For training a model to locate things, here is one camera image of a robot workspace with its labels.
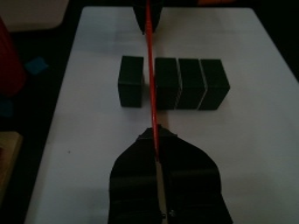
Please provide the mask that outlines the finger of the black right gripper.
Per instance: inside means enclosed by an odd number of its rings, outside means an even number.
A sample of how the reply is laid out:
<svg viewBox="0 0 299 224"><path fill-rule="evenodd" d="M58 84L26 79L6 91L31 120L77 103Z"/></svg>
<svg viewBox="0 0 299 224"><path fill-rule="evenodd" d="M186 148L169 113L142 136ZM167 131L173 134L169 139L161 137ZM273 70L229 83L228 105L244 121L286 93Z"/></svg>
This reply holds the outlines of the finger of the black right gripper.
<svg viewBox="0 0 299 224"><path fill-rule="evenodd" d="M146 33L146 6L147 0L133 0L135 19L142 33Z"/></svg>
<svg viewBox="0 0 299 224"><path fill-rule="evenodd" d="M155 31L161 21L162 11L165 7L165 0L150 0L150 4L151 4L153 31Z"/></svg>

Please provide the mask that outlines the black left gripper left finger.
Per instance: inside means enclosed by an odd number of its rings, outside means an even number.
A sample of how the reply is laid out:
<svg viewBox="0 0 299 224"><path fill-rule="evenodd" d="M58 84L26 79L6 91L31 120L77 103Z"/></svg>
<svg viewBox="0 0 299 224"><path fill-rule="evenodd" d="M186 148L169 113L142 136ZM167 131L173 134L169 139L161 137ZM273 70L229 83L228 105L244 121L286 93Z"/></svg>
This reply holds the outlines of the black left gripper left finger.
<svg viewBox="0 0 299 224"><path fill-rule="evenodd" d="M114 163L107 224L162 224L154 132L149 128Z"/></svg>

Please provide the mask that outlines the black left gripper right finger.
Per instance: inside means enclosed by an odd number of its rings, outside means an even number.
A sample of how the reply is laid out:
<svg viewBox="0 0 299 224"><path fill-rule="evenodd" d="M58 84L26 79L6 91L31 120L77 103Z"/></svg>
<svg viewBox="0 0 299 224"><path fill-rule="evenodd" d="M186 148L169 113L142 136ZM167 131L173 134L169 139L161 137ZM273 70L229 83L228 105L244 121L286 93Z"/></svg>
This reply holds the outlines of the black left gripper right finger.
<svg viewBox="0 0 299 224"><path fill-rule="evenodd" d="M209 154L159 127L159 156L170 224L233 224L221 171Z"/></svg>

